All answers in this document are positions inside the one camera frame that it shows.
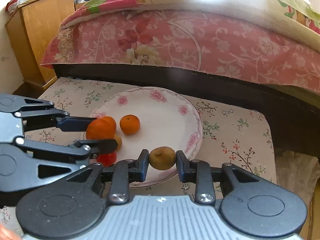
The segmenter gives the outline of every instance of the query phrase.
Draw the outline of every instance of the brown kiwi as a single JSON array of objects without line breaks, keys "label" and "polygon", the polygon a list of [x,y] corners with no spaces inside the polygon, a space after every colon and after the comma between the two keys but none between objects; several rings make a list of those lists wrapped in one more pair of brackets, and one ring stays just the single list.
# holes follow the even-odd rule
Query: brown kiwi
[{"label": "brown kiwi", "polygon": [[158,147],[149,153],[149,164],[157,170],[165,171],[176,163],[176,153],[167,146]]}]

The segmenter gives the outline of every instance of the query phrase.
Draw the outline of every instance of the ribbed gray panel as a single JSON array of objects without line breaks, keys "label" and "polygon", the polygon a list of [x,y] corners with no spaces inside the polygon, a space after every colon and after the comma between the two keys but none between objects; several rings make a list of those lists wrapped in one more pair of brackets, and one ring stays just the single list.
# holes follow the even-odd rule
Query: ribbed gray panel
[{"label": "ribbed gray panel", "polygon": [[[25,236],[25,240],[34,240]],[[112,206],[101,223],[74,240],[250,240],[226,225],[210,206],[189,196],[135,196]],[[288,240],[301,240],[297,235]]]}]

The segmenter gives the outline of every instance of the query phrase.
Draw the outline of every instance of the dark wooden bed frame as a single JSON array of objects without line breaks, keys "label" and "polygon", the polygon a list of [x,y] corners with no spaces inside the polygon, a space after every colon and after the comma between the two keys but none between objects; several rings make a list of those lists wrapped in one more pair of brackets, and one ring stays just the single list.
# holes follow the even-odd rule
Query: dark wooden bed frame
[{"label": "dark wooden bed frame", "polygon": [[320,158],[320,109],[272,88],[180,68],[127,64],[55,64],[57,77],[156,86],[263,113],[274,148]]}]

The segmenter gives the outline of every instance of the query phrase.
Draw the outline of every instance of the pink flower pattern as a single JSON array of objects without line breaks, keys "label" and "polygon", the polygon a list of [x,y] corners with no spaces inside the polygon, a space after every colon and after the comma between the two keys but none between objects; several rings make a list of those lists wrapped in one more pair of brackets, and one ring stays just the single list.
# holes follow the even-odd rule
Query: pink flower pattern
[{"label": "pink flower pattern", "polygon": [[105,113],[95,113],[92,115],[93,118],[98,118],[101,119],[102,117],[105,117],[106,114]]},{"label": "pink flower pattern", "polygon": [[197,132],[194,132],[193,134],[190,135],[189,141],[188,141],[188,143],[187,143],[186,152],[188,152],[188,151],[191,149],[191,147],[192,147],[194,144],[197,143],[198,139],[199,139],[199,138],[198,138],[198,133],[197,133]]},{"label": "pink flower pattern", "polygon": [[188,107],[186,105],[180,105],[178,106],[178,111],[180,114],[185,116],[188,113]]},{"label": "pink flower pattern", "polygon": [[119,96],[117,103],[120,106],[126,105],[128,103],[127,97],[126,96]]},{"label": "pink flower pattern", "polygon": [[234,156],[233,154],[231,155],[231,156],[229,156],[229,159],[231,159],[231,160],[235,160],[237,157],[236,156]]},{"label": "pink flower pattern", "polygon": [[167,99],[164,97],[160,89],[153,89],[150,91],[150,98],[158,102],[166,102]]}]

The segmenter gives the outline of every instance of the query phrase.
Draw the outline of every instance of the wooden furniture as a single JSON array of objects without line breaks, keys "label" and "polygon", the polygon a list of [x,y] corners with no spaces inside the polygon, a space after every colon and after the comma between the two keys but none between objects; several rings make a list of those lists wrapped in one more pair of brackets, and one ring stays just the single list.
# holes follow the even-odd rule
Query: wooden furniture
[{"label": "wooden furniture", "polygon": [[24,81],[43,92],[57,80],[54,70],[40,66],[48,43],[60,23],[82,4],[74,0],[29,0],[17,7],[6,23],[12,49]]}]

